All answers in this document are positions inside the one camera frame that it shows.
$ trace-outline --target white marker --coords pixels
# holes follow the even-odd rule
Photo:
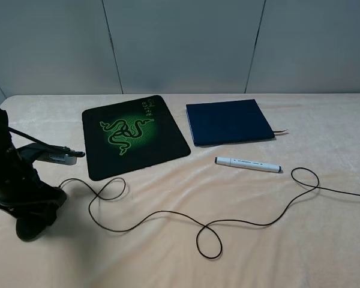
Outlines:
[[[272,164],[252,162],[252,161],[239,160],[239,159],[233,159],[233,158],[216,157],[215,163],[220,164],[220,165],[237,167],[237,168],[254,169],[254,170],[276,172],[276,173],[281,172],[280,165],[272,165]]]

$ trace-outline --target razer logo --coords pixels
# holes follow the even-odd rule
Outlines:
[[[136,139],[143,136],[141,126],[148,122],[154,121],[153,119],[136,120],[133,125],[128,125],[126,120],[116,120],[113,124],[104,123],[100,121],[100,126],[104,132],[111,132],[108,137],[108,143],[112,145],[119,145],[120,155],[123,156],[126,151],[131,147],[130,139]]]

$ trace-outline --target table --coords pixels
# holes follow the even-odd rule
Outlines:
[[[10,126],[53,145],[84,151],[81,113],[89,108],[147,95],[15,96],[1,108]],[[314,170],[324,187],[360,193],[360,94],[163,95],[191,147],[189,157],[124,174],[127,195],[96,203],[94,215],[116,229],[149,213],[172,209],[203,223],[218,218],[267,222],[304,191],[290,171]],[[194,147],[185,104],[255,98],[276,140],[210,148]],[[16,135],[17,147],[29,143]],[[284,173],[218,166],[216,156],[280,164]],[[75,166],[36,162],[41,179],[58,185],[78,177],[100,189],[107,181],[88,178],[86,159]],[[306,173],[298,175],[314,183]],[[120,184],[106,190],[117,193]],[[124,235],[96,226],[89,217],[90,191],[64,187],[69,200],[58,220],[31,243],[17,239],[15,220],[0,211],[0,287],[360,287],[360,198],[329,191],[308,194],[275,225],[215,226],[224,252],[204,259],[196,250],[200,227],[175,215],[156,217]],[[200,237],[214,254],[211,233]]]

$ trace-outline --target black cable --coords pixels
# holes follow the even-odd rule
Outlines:
[[[4,130],[4,131],[9,131],[9,132],[12,132],[14,134],[17,134],[19,136],[22,136],[30,141],[33,141],[37,144],[40,144],[40,145],[43,145],[44,147],[47,147],[51,150],[55,150],[56,152],[59,152],[59,153],[63,153],[63,154],[67,154],[69,156],[73,156],[73,157],[84,157],[85,156],[85,153],[84,152],[80,152],[80,151],[69,151],[69,150],[64,150],[62,148],[58,148],[58,147],[55,147],[55,146],[52,146],[52,145],[49,145],[43,141],[40,141],[28,134],[25,134],[24,132],[21,132],[19,130],[16,130],[14,128],[11,128],[11,127],[8,127],[8,126],[4,126],[0,123],[0,129],[1,130]]]
[[[297,180],[294,176],[294,172],[297,171],[297,170],[306,170],[308,172],[310,172],[311,174],[313,174],[316,178],[316,185],[310,185],[310,184],[306,184],[304,182],[301,182],[299,180]],[[95,194],[95,197],[91,200],[91,202],[89,203],[88,205],[88,212],[89,212],[89,215],[91,216],[92,220],[98,225],[100,226],[101,228],[105,229],[105,230],[108,230],[108,231],[111,231],[111,232],[116,232],[116,233],[124,233],[124,232],[129,232],[135,228],[137,228],[138,226],[140,226],[145,220],[147,220],[149,217],[155,215],[155,214],[159,214],[159,213],[172,213],[172,214],[176,214],[176,215],[181,215],[185,218],[188,218],[190,220],[192,220],[193,222],[197,223],[198,225],[200,225],[202,228],[199,230],[199,232],[197,233],[196,235],[196,247],[197,247],[197,250],[198,252],[205,258],[207,259],[210,259],[210,260],[214,260],[214,259],[217,259],[221,256],[221,254],[223,253],[223,243],[220,239],[220,236],[217,234],[217,232],[212,229],[210,226],[213,225],[213,224],[216,224],[216,223],[222,223],[222,222],[239,222],[239,223],[245,223],[245,224],[250,224],[250,225],[253,225],[253,226],[262,226],[262,227],[269,227],[273,224],[275,224],[278,220],[280,220],[284,214],[287,212],[287,210],[290,208],[291,204],[298,198],[300,198],[301,196],[303,195],[306,195],[308,194],[309,192],[312,192],[314,191],[315,189],[322,189],[322,190],[328,190],[328,191],[332,191],[332,192],[336,192],[336,193],[341,193],[341,194],[348,194],[348,195],[353,195],[353,196],[359,196],[360,197],[360,194],[356,194],[356,193],[350,193],[350,192],[343,192],[343,191],[339,191],[339,190],[335,190],[335,189],[330,189],[330,188],[324,188],[324,187],[320,187],[320,179],[319,177],[310,169],[308,168],[304,168],[304,167],[297,167],[297,168],[294,168],[291,173],[290,173],[292,179],[303,185],[303,186],[306,186],[306,187],[311,187],[311,189],[307,190],[306,192],[303,192],[299,195],[297,195],[296,197],[294,197],[289,203],[288,205],[285,207],[285,209],[282,211],[282,213],[275,219],[275,220],[272,220],[268,223],[255,223],[255,222],[251,222],[251,221],[246,221],[246,220],[240,220],[240,219],[217,219],[217,220],[214,220],[214,221],[211,221],[207,224],[203,224],[197,220],[195,220],[194,218],[188,216],[187,214],[183,214],[183,213],[180,213],[180,212],[176,212],[176,211],[170,211],[170,210],[160,210],[160,211],[155,211],[153,213],[150,213],[148,216],[146,216],[143,220],[141,220],[140,222],[138,222],[136,225],[130,227],[130,228],[127,228],[127,229],[123,229],[123,230],[115,230],[115,229],[111,229],[111,228],[108,228],[102,224],[100,224],[95,218],[94,216],[92,215],[92,212],[91,212],[91,205],[93,204],[93,202],[96,200],[96,198],[100,198],[101,200],[105,200],[105,201],[110,201],[110,200],[115,200],[117,198],[119,198],[125,191],[125,188],[126,188],[126,183],[125,183],[125,180],[123,178],[120,178],[120,177],[117,177],[117,178],[113,178],[111,179],[108,183],[106,183],[102,189],[96,193],[96,191],[91,187],[89,186],[86,182],[84,182],[83,180],[81,179],[78,179],[78,178],[69,178],[69,179],[66,179],[64,181],[61,182],[61,184],[59,185],[59,188],[62,188],[62,186],[68,182],[68,181],[79,181],[83,184],[85,184],[94,194]],[[122,191],[115,197],[112,197],[112,198],[104,198],[102,196],[100,196],[100,193],[104,191],[104,189],[110,184],[112,183],[113,181],[115,180],[121,180],[123,182],[123,189]],[[220,249],[219,249],[219,252],[214,255],[214,256],[208,256],[206,254],[204,254],[201,249],[200,249],[200,245],[199,245],[199,236],[200,234],[203,232],[204,229],[208,229],[209,231],[211,231],[217,238],[218,242],[219,242],[219,245],[220,245]]]

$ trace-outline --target mouse pad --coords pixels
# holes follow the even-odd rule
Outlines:
[[[94,181],[191,153],[159,95],[89,109],[82,119],[88,173]]]

